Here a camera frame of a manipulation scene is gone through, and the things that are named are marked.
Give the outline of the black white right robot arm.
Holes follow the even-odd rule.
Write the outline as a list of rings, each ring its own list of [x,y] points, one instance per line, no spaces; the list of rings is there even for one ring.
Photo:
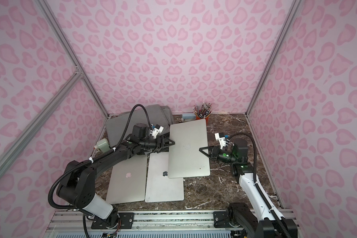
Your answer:
[[[201,147],[208,159],[230,165],[231,175],[250,204],[231,203],[224,212],[214,212],[215,228],[242,228],[243,238],[297,238],[298,227],[274,205],[257,175],[257,145],[244,132],[215,134],[218,146]]]

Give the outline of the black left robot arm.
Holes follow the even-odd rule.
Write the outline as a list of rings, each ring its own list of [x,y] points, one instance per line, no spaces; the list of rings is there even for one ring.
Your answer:
[[[175,142],[162,131],[160,125],[151,127],[138,123],[131,134],[125,135],[108,152],[82,162],[70,162],[52,185],[49,204],[56,209],[78,210],[113,227],[119,220],[118,210],[96,193],[96,179],[106,170],[135,156],[167,152]]]

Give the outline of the dark green laptop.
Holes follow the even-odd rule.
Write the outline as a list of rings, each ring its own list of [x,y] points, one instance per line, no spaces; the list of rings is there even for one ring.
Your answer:
[[[116,164],[112,168],[106,201],[110,204],[143,201],[146,177],[146,155],[136,155]]]

